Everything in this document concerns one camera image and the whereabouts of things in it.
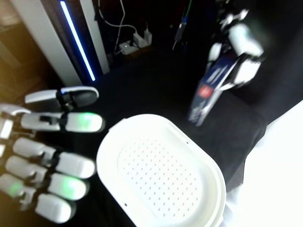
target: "green cable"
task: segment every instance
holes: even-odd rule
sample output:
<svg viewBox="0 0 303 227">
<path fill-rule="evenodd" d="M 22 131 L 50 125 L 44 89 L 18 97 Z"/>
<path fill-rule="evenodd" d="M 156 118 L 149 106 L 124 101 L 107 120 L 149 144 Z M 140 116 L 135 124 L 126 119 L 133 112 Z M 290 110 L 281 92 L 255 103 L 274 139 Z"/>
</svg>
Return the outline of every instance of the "green cable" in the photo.
<svg viewBox="0 0 303 227">
<path fill-rule="evenodd" d="M 189 0 L 189 5 L 188 5 L 188 8 L 187 8 L 186 16 L 188 16 L 188 14 L 189 14 L 189 10 L 190 10 L 190 7 L 191 7 L 191 2 L 192 2 L 192 0 Z"/>
</svg>

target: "white floor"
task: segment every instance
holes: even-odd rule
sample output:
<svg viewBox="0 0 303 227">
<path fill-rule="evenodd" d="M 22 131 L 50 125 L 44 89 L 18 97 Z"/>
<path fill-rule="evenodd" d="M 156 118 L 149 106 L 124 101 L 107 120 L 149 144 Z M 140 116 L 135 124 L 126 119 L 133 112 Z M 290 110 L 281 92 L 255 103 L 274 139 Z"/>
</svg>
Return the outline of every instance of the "white floor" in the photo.
<svg viewBox="0 0 303 227">
<path fill-rule="evenodd" d="M 222 227 L 303 226 L 303 101 L 272 122 L 227 196 Z"/>
</svg>

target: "red logo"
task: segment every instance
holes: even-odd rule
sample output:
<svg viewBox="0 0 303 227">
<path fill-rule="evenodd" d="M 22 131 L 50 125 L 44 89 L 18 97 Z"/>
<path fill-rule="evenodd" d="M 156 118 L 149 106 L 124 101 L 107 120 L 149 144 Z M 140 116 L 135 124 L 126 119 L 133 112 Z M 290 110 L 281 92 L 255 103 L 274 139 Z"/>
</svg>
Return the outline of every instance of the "red logo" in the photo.
<svg viewBox="0 0 303 227">
<path fill-rule="evenodd" d="M 207 86 L 207 85 L 203 85 L 200 89 L 199 89 L 199 96 L 202 98 L 209 98 L 209 96 L 212 94 L 213 92 L 213 88 Z"/>
</svg>

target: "white basket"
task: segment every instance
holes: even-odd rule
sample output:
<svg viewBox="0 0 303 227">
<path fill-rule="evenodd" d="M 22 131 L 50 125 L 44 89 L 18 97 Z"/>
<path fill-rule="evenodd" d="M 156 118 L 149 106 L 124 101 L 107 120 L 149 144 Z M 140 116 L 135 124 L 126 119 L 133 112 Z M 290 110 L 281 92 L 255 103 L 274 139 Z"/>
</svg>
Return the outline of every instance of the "white basket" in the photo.
<svg viewBox="0 0 303 227">
<path fill-rule="evenodd" d="M 164 117 L 143 114 L 112 127 L 98 175 L 138 227 L 217 227 L 226 188 L 218 165 Z"/>
</svg>

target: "perforated basket bottom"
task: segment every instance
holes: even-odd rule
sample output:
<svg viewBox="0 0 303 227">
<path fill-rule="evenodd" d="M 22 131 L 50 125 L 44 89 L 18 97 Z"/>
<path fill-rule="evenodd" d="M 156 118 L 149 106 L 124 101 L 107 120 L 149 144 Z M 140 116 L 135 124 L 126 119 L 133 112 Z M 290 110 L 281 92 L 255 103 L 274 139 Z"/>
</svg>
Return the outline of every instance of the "perforated basket bottom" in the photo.
<svg viewBox="0 0 303 227">
<path fill-rule="evenodd" d="M 185 220 L 201 205 L 201 177 L 160 138 L 139 138 L 121 150 L 123 179 L 160 220 Z"/>
</svg>

